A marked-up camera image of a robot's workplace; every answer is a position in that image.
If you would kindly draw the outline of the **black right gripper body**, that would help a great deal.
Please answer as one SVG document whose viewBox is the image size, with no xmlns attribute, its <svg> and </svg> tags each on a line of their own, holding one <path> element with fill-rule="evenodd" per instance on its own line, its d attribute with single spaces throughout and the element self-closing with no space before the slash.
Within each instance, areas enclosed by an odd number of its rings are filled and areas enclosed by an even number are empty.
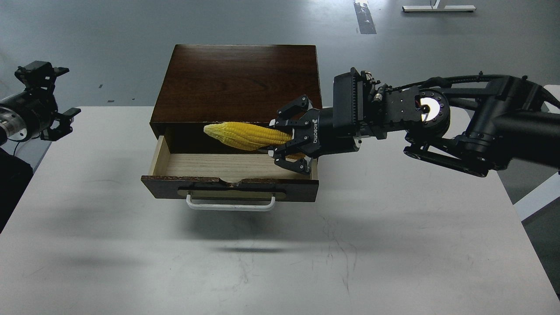
<svg viewBox="0 0 560 315">
<path fill-rule="evenodd" d="M 308 121 L 302 128 L 302 137 L 308 137 L 308 142 L 302 145 L 305 155 L 318 158 L 359 150 L 360 145 L 353 136 L 335 130 L 333 114 L 333 108 L 310 109 L 303 114 L 302 120 Z"/>
</svg>

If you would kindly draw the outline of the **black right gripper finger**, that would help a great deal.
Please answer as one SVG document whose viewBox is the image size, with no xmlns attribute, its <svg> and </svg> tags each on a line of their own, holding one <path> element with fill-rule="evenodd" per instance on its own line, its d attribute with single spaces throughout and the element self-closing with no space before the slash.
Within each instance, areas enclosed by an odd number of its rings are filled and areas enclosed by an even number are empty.
<svg viewBox="0 0 560 315">
<path fill-rule="evenodd" d="M 308 96 L 301 95 L 276 111 L 276 118 L 270 121 L 269 128 L 288 130 L 307 127 L 309 121 L 303 119 L 302 116 L 312 108 L 312 102 Z"/>
<path fill-rule="evenodd" d="M 271 153 L 276 166 L 294 173 L 309 175 L 310 162 L 301 151 L 301 147 L 309 141 L 309 137 L 295 137 L 280 145 L 268 145 L 267 150 Z"/>
</svg>

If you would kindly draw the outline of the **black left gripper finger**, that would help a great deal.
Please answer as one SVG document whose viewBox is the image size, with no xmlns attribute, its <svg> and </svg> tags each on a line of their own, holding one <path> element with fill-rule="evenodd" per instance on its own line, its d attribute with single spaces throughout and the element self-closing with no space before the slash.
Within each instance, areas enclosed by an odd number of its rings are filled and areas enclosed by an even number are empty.
<svg viewBox="0 0 560 315">
<path fill-rule="evenodd" d="M 58 141 L 59 139 L 72 133 L 73 128 L 71 124 L 74 121 L 75 116 L 77 116 L 80 112 L 80 108 L 70 108 L 64 113 L 54 113 L 52 123 L 56 122 L 58 125 L 55 128 L 50 126 L 41 131 L 40 139 L 43 141 Z"/>
<path fill-rule="evenodd" d="M 50 62 L 34 61 L 26 66 L 18 66 L 15 77 L 24 84 L 24 91 L 52 94 L 56 79 L 70 70 L 62 66 L 52 66 Z"/>
</svg>

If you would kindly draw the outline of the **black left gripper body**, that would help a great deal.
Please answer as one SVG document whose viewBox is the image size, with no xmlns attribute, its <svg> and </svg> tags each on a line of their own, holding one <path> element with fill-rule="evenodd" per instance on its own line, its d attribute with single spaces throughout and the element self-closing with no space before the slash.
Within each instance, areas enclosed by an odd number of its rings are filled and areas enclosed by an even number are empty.
<svg viewBox="0 0 560 315">
<path fill-rule="evenodd" d="M 52 94 L 23 91 L 1 100 L 1 141 L 28 141 L 53 125 L 58 112 Z"/>
</svg>

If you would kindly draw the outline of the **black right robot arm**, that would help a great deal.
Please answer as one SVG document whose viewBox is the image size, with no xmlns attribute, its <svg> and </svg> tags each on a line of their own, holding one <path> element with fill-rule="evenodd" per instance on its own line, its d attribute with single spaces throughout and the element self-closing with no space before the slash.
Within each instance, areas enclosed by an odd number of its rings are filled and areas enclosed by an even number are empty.
<svg viewBox="0 0 560 315">
<path fill-rule="evenodd" d="M 320 156 L 356 152 L 364 138 L 405 131 L 407 156 L 476 177 L 513 159 L 558 169 L 559 99 L 527 77 L 475 74 L 391 86 L 352 68 L 333 80 L 333 106 L 316 109 L 302 95 L 269 127 L 290 131 L 261 145 L 278 167 L 309 174 Z"/>
</svg>

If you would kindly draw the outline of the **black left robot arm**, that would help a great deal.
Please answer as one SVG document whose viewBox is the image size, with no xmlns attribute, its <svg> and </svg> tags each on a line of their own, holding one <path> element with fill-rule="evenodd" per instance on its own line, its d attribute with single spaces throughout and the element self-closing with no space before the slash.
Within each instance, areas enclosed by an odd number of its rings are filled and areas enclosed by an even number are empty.
<svg viewBox="0 0 560 315">
<path fill-rule="evenodd" d="M 72 133 L 71 124 L 81 110 L 70 108 L 60 113 L 54 96 L 57 78 L 68 72 L 66 67 L 40 60 L 18 66 L 14 76 L 24 84 L 24 90 L 0 102 L 2 145 L 7 141 L 26 142 L 34 137 L 58 141 Z"/>
</svg>

